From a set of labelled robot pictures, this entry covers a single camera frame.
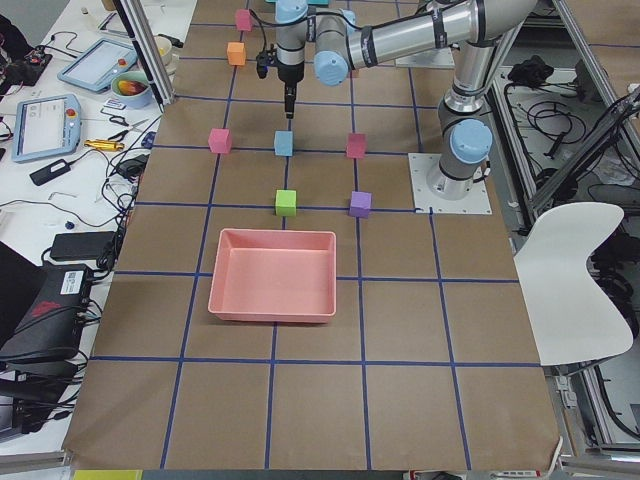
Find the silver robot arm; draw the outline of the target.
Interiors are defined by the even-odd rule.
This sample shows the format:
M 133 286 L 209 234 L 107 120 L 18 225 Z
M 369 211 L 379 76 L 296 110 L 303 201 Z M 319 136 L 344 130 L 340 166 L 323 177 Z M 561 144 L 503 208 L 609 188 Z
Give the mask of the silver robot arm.
M 294 116 L 309 43 L 315 46 L 315 76 L 327 86 L 339 85 L 353 70 L 456 43 L 460 63 L 439 105 L 443 151 L 426 181 L 436 196 L 460 200 L 493 143 L 489 128 L 475 115 L 484 105 L 498 60 L 534 6 L 532 1 L 430 1 L 411 16 L 358 27 L 345 10 L 278 1 L 273 63 L 284 84 L 285 115 Z

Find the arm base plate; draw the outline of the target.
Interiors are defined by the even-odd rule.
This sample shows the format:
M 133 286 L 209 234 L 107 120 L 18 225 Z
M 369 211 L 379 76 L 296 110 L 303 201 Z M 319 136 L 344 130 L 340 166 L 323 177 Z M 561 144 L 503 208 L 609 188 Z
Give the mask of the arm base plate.
M 414 211 L 421 214 L 491 215 L 485 175 L 478 165 L 473 176 L 453 180 L 440 169 L 440 154 L 409 153 Z

